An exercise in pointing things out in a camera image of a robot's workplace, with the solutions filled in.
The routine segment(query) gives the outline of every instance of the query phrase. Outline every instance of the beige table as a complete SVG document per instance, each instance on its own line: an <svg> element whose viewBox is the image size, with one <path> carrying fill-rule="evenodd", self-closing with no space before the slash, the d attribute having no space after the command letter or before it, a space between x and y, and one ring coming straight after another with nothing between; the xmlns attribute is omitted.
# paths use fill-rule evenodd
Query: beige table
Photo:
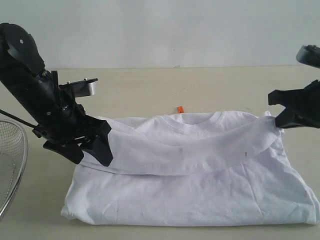
<svg viewBox="0 0 320 240"><path fill-rule="evenodd" d="M64 69L60 83L99 78L97 94L79 98L87 114L111 118L186 112L239 110L262 115L281 106L268 106L274 89L303 88L320 77L307 66L222 67L174 69ZM33 119L13 96L0 87L0 108L27 121ZM320 227L306 224L241 227L92 226L60 216L71 183L74 165L56 153L42 149L28 129L29 156L22 183L7 215L0 222L1 240L264 240L320 239ZM289 129L284 145L291 164L320 196L320 131Z"/></svg>

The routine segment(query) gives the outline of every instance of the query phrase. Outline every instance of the white cloth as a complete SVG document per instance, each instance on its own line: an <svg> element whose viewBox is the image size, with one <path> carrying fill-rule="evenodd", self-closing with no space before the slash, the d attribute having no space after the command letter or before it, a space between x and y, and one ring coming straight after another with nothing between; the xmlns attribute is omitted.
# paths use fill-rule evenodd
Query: white cloth
<svg viewBox="0 0 320 240"><path fill-rule="evenodd" d="M61 214L152 226L319 224L320 204L290 166L274 117L239 111L101 118L113 160L85 153Z"/></svg>

